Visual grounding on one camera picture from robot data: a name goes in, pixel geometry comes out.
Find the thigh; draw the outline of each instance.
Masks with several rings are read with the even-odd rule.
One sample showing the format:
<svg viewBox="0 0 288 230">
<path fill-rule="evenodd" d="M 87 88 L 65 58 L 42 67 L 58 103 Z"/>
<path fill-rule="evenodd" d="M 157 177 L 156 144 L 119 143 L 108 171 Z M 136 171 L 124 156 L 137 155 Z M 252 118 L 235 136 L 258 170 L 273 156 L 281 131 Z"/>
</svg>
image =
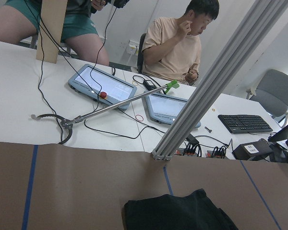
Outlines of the thigh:
<svg viewBox="0 0 288 230">
<path fill-rule="evenodd" d="M 77 53 L 81 60 L 96 63 L 98 55 L 98 64 L 105 66 L 109 65 L 108 54 L 106 49 L 102 47 L 103 43 L 97 34 L 83 34 L 70 37 L 65 39 L 65 43 L 67 43 Z"/>
<path fill-rule="evenodd" d="M 36 28 L 20 11 L 7 5 L 0 8 L 0 41 L 17 44 L 34 34 Z"/>
</svg>

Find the person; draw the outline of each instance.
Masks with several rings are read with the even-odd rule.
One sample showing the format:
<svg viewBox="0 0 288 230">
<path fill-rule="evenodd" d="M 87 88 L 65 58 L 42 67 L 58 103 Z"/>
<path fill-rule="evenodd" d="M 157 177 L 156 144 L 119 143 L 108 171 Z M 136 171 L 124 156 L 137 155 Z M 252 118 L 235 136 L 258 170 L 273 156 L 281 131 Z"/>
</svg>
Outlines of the person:
<svg viewBox="0 0 288 230">
<path fill-rule="evenodd" d="M 7 0 L 0 8 L 0 41 L 17 44 L 36 35 L 42 0 Z M 104 0 L 68 0 L 61 41 L 73 49 L 81 60 L 96 62 L 103 43 L 90 19 L 91 7 L 100 11 Z M 97 63 L 108 66 L 108 54 L 103 47 Z"/>
<path fill-rule="evenodd" d="M 144 74 L 192 85 L 198 79 L 201 40 L 219 12 L 218 0 L 192 0 L 180 18 L 161 17 L 152 23 L 143 43 Z"/>
</svg>

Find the blue tape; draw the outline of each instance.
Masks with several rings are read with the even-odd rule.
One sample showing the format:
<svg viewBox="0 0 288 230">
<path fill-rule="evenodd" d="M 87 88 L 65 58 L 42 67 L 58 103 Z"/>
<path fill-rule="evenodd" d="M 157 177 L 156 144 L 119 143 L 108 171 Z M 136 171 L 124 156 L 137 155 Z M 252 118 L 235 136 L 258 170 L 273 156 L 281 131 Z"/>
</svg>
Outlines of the blue tape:
<svg viewBox="0 0 288 230">
<path fill-rule="evenodd" d="M 242 164 L 242 166 L 243 166 L 243 168 L 244 168 L 244 170 L 245 170 L 246 174 L 248 175 L 249 179 L 251 180 L 252 184 L 254 185 L 254 187 L 255 187 L 255 189 L 256 189 L 256 191 L 257 191 L 257 193 L 259 194 L 259 196 L 260 196 L 261 200 L 263 201 L 263 203 L 264 203 L 265 207 L 268 209 L 268 212 L 269 212 L 269 213 L 270 213 L 270 215 L 272 216 L 272 219 L 274 220 L 274 222 L 275 222 L 275 224 L 277 225 L 278 229 L 282 230 L 282 228 L 280 227 L 280 225 L 279 225 L 278 221 L 276 220 L 275 216 L 273 215 L 273 213 L 272 213 L 271 209 L 269 208 L 268 204 L 266 203 L 266 201 L 265 201 L 264 197 L 263 197 L 263 196 L 262 196 L 262 194 L 259 192 L 259 189 L 257 188 L 257 186 L 256 186 L 255 182 L 253 181 L 253 179 L 252 179 L 251 175 L 249 174 L 248 170 L 245 168 L 245 166 L 244 166 L 243 162 L 242 162 L 242 161 L 240 161 L 240 163 Z"/>
<path fill-rule="evenodd" d="M 31 170 L 30 170 L 30 175 L 29 175 L 29 183 L 28 183 L 28 189 L 27 189 L 27 196 L 25 198 L 24 218 L 23 218 L 23 225 L 21 228 L 22 230 L 26 230 L 28 227 L 37 151 L 38 151 L 38 145 L 34 145 L 33 156 L 32 156 L 32 161 L 31 161 Z"/>
<path fill-rule="evenodd" d="M 167 184 L 168 184 L 169 193 L 171 195 L 174 195 L 173 191 L 172 191 L 171 184 L 170 184 L 169 179 L 168 179 L 168 173 L 167 173 L 167 166 L 166 165 L 163 167 L 163 172 L 164 172 L 165 180 L 167 181 Z"/>
</svg>

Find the man's hand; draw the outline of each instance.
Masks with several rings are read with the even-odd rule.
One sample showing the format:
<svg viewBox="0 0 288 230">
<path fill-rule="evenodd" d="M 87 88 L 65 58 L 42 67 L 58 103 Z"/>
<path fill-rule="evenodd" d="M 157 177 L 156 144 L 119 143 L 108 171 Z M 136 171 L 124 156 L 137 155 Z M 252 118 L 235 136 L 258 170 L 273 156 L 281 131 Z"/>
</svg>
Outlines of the man's hand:
<svg viewBox="0 0 288 230">
<path fill-rule="evenodd" d="M 198 74 L 197 71 L 194 69 L 189 70 L 189 72 L 186 74 L 185 76 L 185 80 L 188 83 L 193 83 L 194 81 L 196 81 L 198 79 Z"/>
<path fill-rule="evenodd" d="M 178 30 L 176 32 L 176 37 L 180 40 L 184 39 L 186 35 L 191 32 L 191 21 L 184 21 L 180 25 L 178 25 Z"/>
<path fill-rule="evenodd" d="M 95 10 L 101 11 L 105 6 L 106 1 L 105 0 L 92 0 L 91 4 Z"/>
</svg>

